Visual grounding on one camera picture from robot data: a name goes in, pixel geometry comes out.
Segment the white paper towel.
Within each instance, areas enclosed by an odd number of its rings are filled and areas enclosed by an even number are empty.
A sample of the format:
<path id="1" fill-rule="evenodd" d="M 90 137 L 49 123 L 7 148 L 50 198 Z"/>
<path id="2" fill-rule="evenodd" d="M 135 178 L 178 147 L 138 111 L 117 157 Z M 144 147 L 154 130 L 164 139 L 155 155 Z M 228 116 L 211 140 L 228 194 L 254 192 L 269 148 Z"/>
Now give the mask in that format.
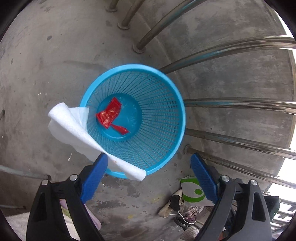
<path id="1" fill-rule="evenodd" d="M 64 144 L 71 145 L 90 161 L 94 162 L 100 154 L 104 153 L 108 157 L 109 170 L 121 172 L 130 180 L 144 180 L 147 174 L 145 170 L 111 155 L 89 135 L 87 132 L 88 115 L 89 108 L 70 108 L 63 102 L 59 103 L 48 113 L 51 119 L 48 129 L 53 137 Z"/>

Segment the red plastic wrapper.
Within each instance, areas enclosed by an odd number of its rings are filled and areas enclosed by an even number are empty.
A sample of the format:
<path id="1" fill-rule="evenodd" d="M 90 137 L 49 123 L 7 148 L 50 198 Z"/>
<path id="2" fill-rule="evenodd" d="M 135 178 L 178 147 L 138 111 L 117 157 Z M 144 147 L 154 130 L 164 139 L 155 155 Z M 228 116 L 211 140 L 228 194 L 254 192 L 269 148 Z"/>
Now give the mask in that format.
<path id="1" fill-rule="evenodd" d="M 112 127 L 121 135 L 126 135 L 127 133 L 129 133 L 129 131 L 126 128 L 124 128 L 123 126 L 113 124 L 113 121 L 120 114 L 121 106 L 122 104 L 118 101 L 116 97 L 114 97 L 109 102 L 108 106 L 104 110 L 97 113 L 95 117 L 105 129 L 109 129 L 110 127 Z"/>

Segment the white green shopping bag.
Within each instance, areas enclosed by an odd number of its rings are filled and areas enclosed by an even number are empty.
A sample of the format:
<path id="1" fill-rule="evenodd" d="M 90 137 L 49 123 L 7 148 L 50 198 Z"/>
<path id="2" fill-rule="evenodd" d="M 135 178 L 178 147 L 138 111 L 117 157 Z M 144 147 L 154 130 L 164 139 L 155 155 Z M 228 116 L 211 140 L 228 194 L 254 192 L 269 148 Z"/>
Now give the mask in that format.
<path id="1" fill-rule="evenodd" d="M 186 206 L 214 206 L 214 203 L 206 198 L 206 195 L 195 176 L 186 176 L 182 178 L 180 184 Z"/>

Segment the pair of shoes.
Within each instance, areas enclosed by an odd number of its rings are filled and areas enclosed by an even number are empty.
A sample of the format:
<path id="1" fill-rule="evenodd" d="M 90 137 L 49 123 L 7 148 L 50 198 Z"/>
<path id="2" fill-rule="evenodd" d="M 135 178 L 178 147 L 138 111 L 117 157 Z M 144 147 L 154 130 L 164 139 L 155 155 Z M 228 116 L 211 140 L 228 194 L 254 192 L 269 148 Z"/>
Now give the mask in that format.
<path id="1" fill-rule="evenodd" d="M 179 189 L 158 211 L 158 215 L 162 218 L 172 216 L 174 223 L 182 228 L 184 232 L 178 240 L 195 240 L 199 234 L 199 229 L 196 227 L 198 221 L 197 216 L 203 209 L 201 206 L 187 207 L 183 198 L 183 192 Z"/>

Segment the blue plastic waste basket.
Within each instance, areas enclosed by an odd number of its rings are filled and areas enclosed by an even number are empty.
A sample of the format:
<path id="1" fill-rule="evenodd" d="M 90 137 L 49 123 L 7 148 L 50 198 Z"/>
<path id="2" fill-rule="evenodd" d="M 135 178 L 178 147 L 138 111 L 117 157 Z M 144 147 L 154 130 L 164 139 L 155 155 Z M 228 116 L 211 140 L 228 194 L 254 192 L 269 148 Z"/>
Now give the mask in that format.
<path id="1" fill-rule="evenodd" d="M 114 98 L 121 103 L 114 124 L 127 129 L 124 135 L 96 118 Z M 185 133 L 186 112 L 178 88 L 150 66 L 127 64 L 106 71 L 88 87 L 80 106 L 89 109 L 89 135 L 107 153 L 148 175 L 172 159 Z"/>

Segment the steel balcony railing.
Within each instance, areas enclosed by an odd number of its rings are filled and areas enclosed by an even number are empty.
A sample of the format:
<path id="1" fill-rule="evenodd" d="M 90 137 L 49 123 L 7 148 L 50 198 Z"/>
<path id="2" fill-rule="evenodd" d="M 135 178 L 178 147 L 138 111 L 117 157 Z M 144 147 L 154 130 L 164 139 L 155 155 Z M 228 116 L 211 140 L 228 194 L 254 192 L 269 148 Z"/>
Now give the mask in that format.
<path id="1" fill-rule="evenodd" d="M 105 39 L 101 59 L 108 67 L 144 63 L 163 67 L 185 56 L 221 44 L 248 38 L 286 35 L 278 15 L 264 1 L 206 1 L 170 24 L 147 46 L 143 55 L 130 45 L 139 40 L 177 1 L 145 1 L 132 21 L 132 29 L 122 33 L 116 23 L 132 1 L 120 1 L 119 11 L 106 11 L 107 1 L 98 1 Z M 229 54 L 174 71 L 185 99 L 264 98 L 295 100 L 294 50 L 259 49 Z M 295 149 L 295 116 L 273 110 L 246 108 L 187 108 L 190 134 L 184 143 L 208 155 L 241 164 L 271 175 L 259 180 L 260 187 L 288 202 L 295 201 L 295 160 L 284 155 L 265 154 L 195 135 L 220 134 Z"/>

